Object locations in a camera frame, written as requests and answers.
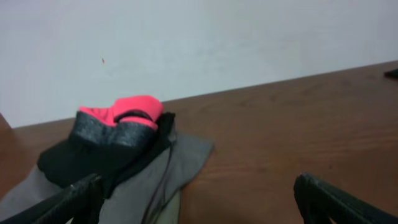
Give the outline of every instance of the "pink fabric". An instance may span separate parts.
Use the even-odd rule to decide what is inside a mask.
[[[140,110],[147,113],[153,121],[157,121],[163,112],[162,103],[152,96],[132,96],[120,98],[115,101],[110,108],[87,108],[81,106],[79,111],[89,114],[108,126],[116,126],[114,118],[130,110]],[[145,118],[128,116],[122,118],[120,122],[135,122],[157,129],[155,122]]]

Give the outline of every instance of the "brown table surface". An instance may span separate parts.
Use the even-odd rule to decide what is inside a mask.
[[[395,68],[398,62],[166,102],[180,131],[215,142],[184,188],[180,222],[302,223],[293,196],[301,172],[398,215],[398,82],[382,75]],[[72,123],[1,131],[0,197]]]

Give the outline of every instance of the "black plastic object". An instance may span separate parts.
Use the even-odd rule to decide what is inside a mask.
[[[384,75],[385,75],[386,77],[389,77],[389,78],[396,78],[396,79],[398,79],[398,69],[395,69],[395,70],[390,71],[390,72],[384,72]]]
[[[95,224],[103,200],[101,177],[91,174],[53,197],[0,222],[0,224]]]
[[[294,197],[305,224],[398,223],[394,217],[312,176],[300,174]]]

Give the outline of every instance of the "gray cloth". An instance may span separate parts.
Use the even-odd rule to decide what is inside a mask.
[[[161,211],[155,224],[178,224],[180,216],[181,193],[178,191]]]
[[[140,223],[147,207],[148,216],[144,222],[153,223],[175,192],[200,171],[211,148],[212,143],[209,141],[177,133],[177,142],[171,149],[164,151],[143,171],[115,188],[111,198],[103,204],[99,223]],[[49,182],[35,166],[28,178],[0,201],[0,221],[60,191],[61,188]]]
[[[61,191],[62,189],[48,181],[44,173],[35,165],[27,178],[11,189],[0,201],[0,221]]]

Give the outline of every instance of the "white wall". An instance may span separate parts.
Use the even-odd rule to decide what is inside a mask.
[[[398,59],[397,0],[1,0],[12,127]]]

